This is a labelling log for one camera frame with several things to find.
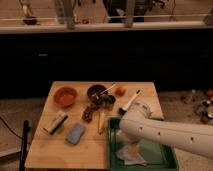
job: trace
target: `cable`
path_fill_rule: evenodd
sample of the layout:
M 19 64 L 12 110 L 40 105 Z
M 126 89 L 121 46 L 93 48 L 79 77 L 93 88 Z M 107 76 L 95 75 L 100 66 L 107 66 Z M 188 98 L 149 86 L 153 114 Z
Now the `cable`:
M 7 129 L 12 133 L 14 134 L 16 137 L 18 137 L 19 139 L 21 140 L 24 140 L 20 135 L 16 134 L 11 128 L 10 126 L 4 121 L 4 119 L 0 116 L 0 120 L 3 122 L 3 124 L 7 127 Z

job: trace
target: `floor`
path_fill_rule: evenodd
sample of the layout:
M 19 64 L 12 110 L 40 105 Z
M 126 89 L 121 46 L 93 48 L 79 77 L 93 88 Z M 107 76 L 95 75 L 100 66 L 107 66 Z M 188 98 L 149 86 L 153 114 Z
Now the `floor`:
M 183 104 L 180 97 L 189 91 L 181 92 L 159 92 L 160 104 L 166 121 L 202 124 L 199 116 L 194 113 L 197 105 L 206 96 L 203 91 L 196 92 L 196 101 L 190 104 Z M 24 120 L 29 120 L 31 131 L 29 141 L 32 140 L 39 117 L 42 113 L 46 98 L 28 99 L 0 99 L 0 116 L 19 135 L 22 133 Z M 11 134 L 0 122 L 0 151 L 20 147 L 20 140 Z M 213 160 L 194 155 L 182 150 L 175 149 L 180 171 L 213 171 Z M 1 171 L 17 171 L 19 166 L 18 158 L 0 159 Z

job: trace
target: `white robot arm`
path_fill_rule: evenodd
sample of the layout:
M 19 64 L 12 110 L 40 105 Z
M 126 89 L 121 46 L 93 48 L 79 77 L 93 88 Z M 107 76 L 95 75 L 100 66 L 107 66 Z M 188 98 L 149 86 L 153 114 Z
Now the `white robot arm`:
M 141 138 L 176 147 L 213 159 L 213 127 L 147 119 L 149 107 L 134 102 L 120 121 L 122 134 L 129 141 Z

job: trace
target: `green tray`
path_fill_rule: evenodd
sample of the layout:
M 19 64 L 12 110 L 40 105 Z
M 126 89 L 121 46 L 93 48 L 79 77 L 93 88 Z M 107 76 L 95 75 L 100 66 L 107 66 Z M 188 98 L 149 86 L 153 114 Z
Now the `green tray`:
M 123 144 L 116 139 L 119 130 L 120 118 L 109 119 L 109 170 L 110 171 L 178 171 L 179 166 L 173 148 L 160 145 L 153 141 L 142 139 L 140 141 L 140 153 L 147 161 L 147 166 L 124 165 L 124 161 L 116 156 L 116 151 Z

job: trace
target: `orange bowl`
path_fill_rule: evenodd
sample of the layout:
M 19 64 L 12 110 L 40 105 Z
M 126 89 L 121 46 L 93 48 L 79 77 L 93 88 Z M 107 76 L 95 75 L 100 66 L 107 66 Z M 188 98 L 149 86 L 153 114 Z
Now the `orange bowl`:
M 54 101 L 60 107 L 69 107 L 75 103 L 77 91 L 72 87 L 61 87 L 54 94 Z

